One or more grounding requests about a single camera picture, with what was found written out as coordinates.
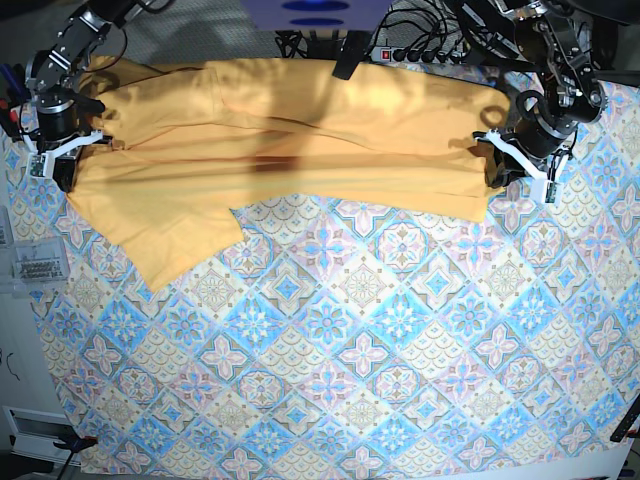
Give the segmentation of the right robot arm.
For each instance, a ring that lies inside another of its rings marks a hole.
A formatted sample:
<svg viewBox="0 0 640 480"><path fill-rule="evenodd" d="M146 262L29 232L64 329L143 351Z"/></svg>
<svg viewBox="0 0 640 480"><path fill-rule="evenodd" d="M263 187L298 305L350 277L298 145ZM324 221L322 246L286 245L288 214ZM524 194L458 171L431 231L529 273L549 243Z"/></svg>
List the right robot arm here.
<svg viewBox="0 0 640 480"><path fill-rule="evenodd" d="M86 1L58 31L55 45L28 62L25 96L19 112L8 116L5 132L27 147L30 176L51 179L69 193L83 151L111 142L110 136L91 125L92 118L105 112L104 104L82 94L79 80L92 72L91 54L110 31L123 30L143 11L153 11L149 1Z"/></svg>

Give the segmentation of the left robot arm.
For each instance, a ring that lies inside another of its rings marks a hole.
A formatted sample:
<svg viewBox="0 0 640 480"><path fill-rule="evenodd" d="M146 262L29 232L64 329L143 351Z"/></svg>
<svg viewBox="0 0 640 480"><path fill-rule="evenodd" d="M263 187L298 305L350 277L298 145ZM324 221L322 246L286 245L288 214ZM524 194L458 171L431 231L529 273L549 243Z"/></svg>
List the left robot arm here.
<svg viewBox="0 0 640 480"><path fill-rule="evenodd" d="M473 139L494 147L496 173L492 188L520 178L531 181L530 197L556 204L562 194L561 175L573 157L566 144L581 124L598 121L606 95L589 56L580 48L569 12L552 1L496 2L498 15L512 23L513 44L520 60L500 57L483 32L500 31L493 18L483 18L470 1L452 1L451 8L469 45L506 70L538 76L542 90L526 90L516 97L519 120L512 128L476 131Z"/></svg>

